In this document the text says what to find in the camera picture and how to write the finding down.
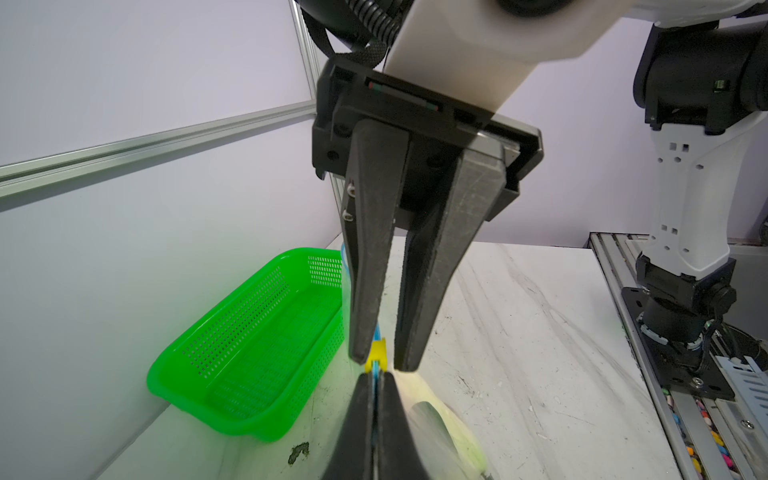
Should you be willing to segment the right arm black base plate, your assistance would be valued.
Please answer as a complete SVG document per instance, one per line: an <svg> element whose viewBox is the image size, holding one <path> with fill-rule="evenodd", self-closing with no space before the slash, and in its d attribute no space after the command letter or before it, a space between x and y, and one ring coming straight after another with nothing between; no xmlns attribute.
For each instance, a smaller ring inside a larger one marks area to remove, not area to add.
<svg viewBox="0 0 768 480"><path fill-rule="evenodd" d="M701 317L639 288L625 287L621 297L661 387L708 399L735 399L711 352L704 349Z"/></svg>

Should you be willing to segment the green plastic basket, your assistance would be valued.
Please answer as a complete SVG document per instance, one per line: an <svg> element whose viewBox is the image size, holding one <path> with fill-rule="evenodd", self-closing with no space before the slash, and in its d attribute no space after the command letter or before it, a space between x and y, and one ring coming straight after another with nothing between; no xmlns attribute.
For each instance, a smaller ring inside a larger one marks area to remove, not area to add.
<svg viewBox="0 0 768 480"><path fill-rule="evenodd" d="M342 345L341 309L340 252L284 252L172 342L147 388L219 433L277 441Z"/></svg>

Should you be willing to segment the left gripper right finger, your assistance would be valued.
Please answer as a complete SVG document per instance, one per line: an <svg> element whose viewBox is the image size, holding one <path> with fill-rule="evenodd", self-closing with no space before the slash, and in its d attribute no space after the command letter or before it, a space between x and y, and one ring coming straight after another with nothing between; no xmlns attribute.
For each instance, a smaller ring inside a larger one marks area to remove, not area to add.
<svg viewBox="0 0 768 480"><path fill-rule="evenodd" d="M378 377L375 403L375 476L385 480L428 479L419 457L395 377Z"/></svg>

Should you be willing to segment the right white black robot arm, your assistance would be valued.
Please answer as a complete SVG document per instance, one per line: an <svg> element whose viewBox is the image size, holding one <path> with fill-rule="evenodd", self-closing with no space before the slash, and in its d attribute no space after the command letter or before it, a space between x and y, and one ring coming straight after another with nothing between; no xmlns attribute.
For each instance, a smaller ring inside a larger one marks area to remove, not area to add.
<svg viewBox="0 0 768 480"><path fill-rule="evenodd" d="M348 352L370 356L391 243L407 233L394 366L419 367L448 284L480 227L543 157L539 130L498 110L542 63L585 53L622 17L652 28L633 84L660 165L643 331L706 357L735 301L727 223L767 115L763 1L303 1L327 63L312 163L344 180Z"/></svg>

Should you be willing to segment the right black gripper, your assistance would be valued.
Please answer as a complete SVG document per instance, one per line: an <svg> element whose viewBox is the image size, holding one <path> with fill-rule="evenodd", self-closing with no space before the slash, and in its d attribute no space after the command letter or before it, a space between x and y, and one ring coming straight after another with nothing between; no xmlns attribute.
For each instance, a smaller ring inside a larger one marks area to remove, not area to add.
<svg viewBox="0 0 768 480"><path fill-rule="evenodd" d="M501 143L505 159L465 150L492 140ZM543 158L535 127L348 59L325 64L317 82L312 165L318 177L346 174L342 218L353 361L364 364L371 349L395 218L398 228L411 228L394 368L414 372L452 275L482 223L519 196L520 182Z"/></svg>

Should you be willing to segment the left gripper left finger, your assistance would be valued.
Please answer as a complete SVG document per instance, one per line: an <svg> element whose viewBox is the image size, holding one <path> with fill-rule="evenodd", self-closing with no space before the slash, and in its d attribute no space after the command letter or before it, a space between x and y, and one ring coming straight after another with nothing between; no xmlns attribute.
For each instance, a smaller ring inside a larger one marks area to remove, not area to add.
<svg viewBox="0 0 768 480"><path fill-rule="evenodd" d="M359 375L322 480L373 478L374 377Z"/></svg>

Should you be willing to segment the clear zip bag blue zipper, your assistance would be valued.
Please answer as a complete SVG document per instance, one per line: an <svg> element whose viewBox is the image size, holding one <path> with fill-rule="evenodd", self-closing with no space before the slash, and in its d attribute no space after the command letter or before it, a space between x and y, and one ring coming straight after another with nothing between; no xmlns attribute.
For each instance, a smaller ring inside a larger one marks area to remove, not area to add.
<svg viewBox="0 0 768 480"><path fill-rule="evenodd" d="M401 373L387 366L386 339L376 326L369 357L362 373L374 377L374 400L381 373L394 375L411 434L428 479L491 479L493 468L479 440L457 413L443 402L416 373ZM373 478L375 476L375 410Z"/></svg>

